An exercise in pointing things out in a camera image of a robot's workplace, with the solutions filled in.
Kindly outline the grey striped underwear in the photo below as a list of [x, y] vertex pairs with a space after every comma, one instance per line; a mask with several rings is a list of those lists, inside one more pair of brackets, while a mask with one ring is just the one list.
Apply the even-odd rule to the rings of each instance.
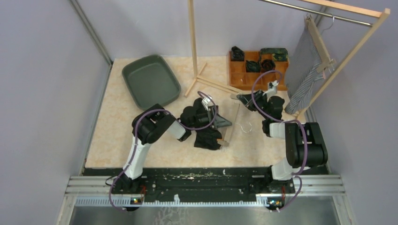
[[285, 84], [290, 101], [285, 107], [285, 112], [293, 115], [309, 106], [313, 86], [323, 78], [322, 73], [317, 71], [321, 65], [321, 58], [308, 30], [303, 31], [296, 50], [289, 60], [290, 64], [285, 72]]

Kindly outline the black underwear orange trim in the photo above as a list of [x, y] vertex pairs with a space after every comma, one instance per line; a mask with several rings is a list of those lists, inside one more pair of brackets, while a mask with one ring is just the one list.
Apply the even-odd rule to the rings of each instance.
[[217, 129], [205, 128], [196, 131], [195, 148], [207, 150], [219, 150], [221, 145], [218, 140], [222, 139], [222, 134]]

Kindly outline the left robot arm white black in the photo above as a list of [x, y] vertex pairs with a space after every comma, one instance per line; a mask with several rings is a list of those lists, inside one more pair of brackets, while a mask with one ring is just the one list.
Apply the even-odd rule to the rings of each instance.
[[196, 132], [195, 148], [218, 150], [222, 139], [219, 128], [232, 126], [232, 122], [221, 116], [217, 105], [205, 106], [204, 98], [195, 99], [192, 106], [183, 109], [176, 118], [160, 104], [155, 104], [132, 122], [132, 146], [126, 164], [123, 166], [121, 178], [122, 188], [129, 194], [140, 190], [138, 179], [143, 173], [144, 162], [153, 143], [169, 132], [178, 141], [185, 141]]

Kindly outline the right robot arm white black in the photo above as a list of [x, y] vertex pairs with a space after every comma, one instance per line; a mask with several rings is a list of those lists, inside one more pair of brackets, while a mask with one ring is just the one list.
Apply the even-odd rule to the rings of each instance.
[[267, 137], [285, 141], [286, 156], [270, 167], [271, 175], [264, 180], [268, 192], [277, 193], [283, 186], [283, 180], [327, 163], [328, 152], [317, 122], [302, 124], [283, 121], [285, 100], [279, 96], [268, 97], [261, 90], [253, 94], [238, 94], [237, 99], [248, 110], [264, 117], [262, 131]]

